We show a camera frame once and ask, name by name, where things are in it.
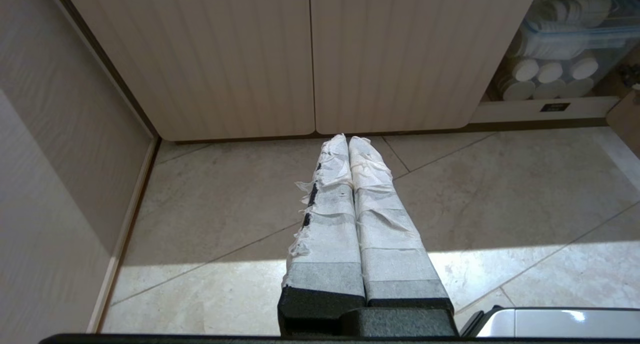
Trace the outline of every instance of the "beige floor tile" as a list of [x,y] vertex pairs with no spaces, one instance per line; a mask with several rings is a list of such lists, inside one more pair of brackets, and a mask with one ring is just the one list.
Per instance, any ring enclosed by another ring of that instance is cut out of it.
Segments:
[[396,180],[455,308],[640,200],[598,129],[499,132]]
[[212,144],[153,168],[112,303],[302,218],[322,139]]
[[420,134],[385,136],[384,139],[410,171],[445,157],[493,132],[455,132],[451,134]]
[[371,140],[371,145],[375,150],[377,150],[380,155],[382,155],[382,159],[384,159],[384,164],[391,170],[391,175],[394,178],[397,178],[401,175],[406,175],[409,173],[407,168],[400,158],[391,150],[391,146],[387,144],[387,142],[382,139],[382,136],[369,136],[368,139]]
[[640,203],[508,282],[517,306],[640,308]]
[[163,140],[160,143],[160,149],[158,150],[158,154],[155,157],[155,164],[162,164],[171,159],[176,159],[178,157],[182,157],[183,155],[187,155],[189,153],[195,152],[197,150],[201,150],[210,144],[183,144],[177,145],[173,141]]
[[483,312],[489,312],[494,306],[501,306],[504,308],[514,307],[514,303],[509,300],[502,289],[498,288],[491,293],[485,295],[480,300],[466,307],[464,310],[457,312],[453,319],[455,320],[455,326],[457,330],[461,331],[467,321],[473,314],[482,310]]
[[109,308],[103,333],[280,335],[286,255],[300,225]]

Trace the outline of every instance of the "plastic storage container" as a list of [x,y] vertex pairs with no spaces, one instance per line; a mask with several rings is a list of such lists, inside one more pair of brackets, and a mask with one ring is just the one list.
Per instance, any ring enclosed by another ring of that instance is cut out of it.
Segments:
[[[505,54],[503,66],[536,60],[541,69],[536,87],[555,80],[563,80],[567,86],[574,81],[589,82],[593,87],[638,42],[638,0],[534,0]],[[496,75],[504,82],[503,76]],[[497,89],[507,100],[504,89]],[[564,95],[583,92],[567,90]]]

